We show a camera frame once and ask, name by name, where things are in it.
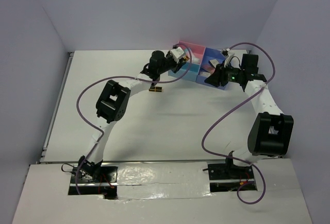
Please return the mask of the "long eyeshadow palette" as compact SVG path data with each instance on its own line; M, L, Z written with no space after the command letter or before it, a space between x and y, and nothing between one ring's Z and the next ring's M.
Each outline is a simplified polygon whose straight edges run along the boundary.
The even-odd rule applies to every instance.
M217 59L212 59L212 60L209 60L208 62L209 62L209 64L210 64L212 67L214 67L214 68L216 68L217 65L220 64L220 62L219 62Z

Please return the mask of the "black gold lipstick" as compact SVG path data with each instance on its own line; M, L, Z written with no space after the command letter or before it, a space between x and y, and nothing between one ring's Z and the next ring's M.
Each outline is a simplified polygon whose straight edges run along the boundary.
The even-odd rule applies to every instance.
M151 86L148 90L149 92L157 92L157 93L161 93L163 92L162 87L158 87L158 86Z

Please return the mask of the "pink blush palette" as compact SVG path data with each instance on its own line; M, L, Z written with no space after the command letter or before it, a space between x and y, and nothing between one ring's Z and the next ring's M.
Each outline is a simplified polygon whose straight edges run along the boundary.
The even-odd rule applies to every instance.
M205 65L202 65L202 69L210 72L210 71L213 71L215 68L210 65L205 64Z

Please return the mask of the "square pink compact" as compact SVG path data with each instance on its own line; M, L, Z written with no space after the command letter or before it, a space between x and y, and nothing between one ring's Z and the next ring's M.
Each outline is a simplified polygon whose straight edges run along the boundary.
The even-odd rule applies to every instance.
M209 77L211 75L211 73L209 72L200 72L200 76L202 77Z

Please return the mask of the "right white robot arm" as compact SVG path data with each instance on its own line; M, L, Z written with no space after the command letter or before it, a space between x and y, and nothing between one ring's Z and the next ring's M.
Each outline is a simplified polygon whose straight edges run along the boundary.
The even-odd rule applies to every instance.
M216 65L205 83L224 87L229 82L237 83L248 96L256 119L247 137L247 144L229 153L224 172L229 178L236 178L242 169L260 159L283 156L287 153L294 120L275 103L266 77L258 72L258 56L244 54L239 66L231 65L233 53L225 53L225 60Z

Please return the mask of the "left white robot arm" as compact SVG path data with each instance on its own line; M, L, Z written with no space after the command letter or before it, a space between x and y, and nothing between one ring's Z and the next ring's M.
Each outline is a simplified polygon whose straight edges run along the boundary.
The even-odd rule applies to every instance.
M192 52L188 47L178 44L166 54L160 50L153 51L142 71L136 77L123 76L121 82L116 77L108 77L97 102L97 124L92 124L83 117L79 108L82 94L76 102L78 114L82 119L96 130L92 135L90 148L78 161L78 171L89 182L95 182L101 177L101 164L109 135L115 124L124 116L129 98L142 91L148 90L161 83L160 75L172 71L178 72L185 64L192 65Z

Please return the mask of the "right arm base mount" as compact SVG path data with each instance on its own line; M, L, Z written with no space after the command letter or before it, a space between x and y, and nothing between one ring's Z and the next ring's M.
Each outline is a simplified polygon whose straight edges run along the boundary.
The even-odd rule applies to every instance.
M221 163L208 163L203 172L208 173L209 186L212 193L256 191L252 166L236 166L232 159L225 159Z

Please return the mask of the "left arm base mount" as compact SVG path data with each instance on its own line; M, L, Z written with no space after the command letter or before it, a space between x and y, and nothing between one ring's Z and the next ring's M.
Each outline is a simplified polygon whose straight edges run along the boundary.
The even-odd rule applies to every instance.
M94 174L88 174L83 168L78 173L76 180L77 165L63 163L61 171L70 174L68 189L69 196L77 195L102 195L104 199L115 200L117 194L118 167L113 165L94 166Z

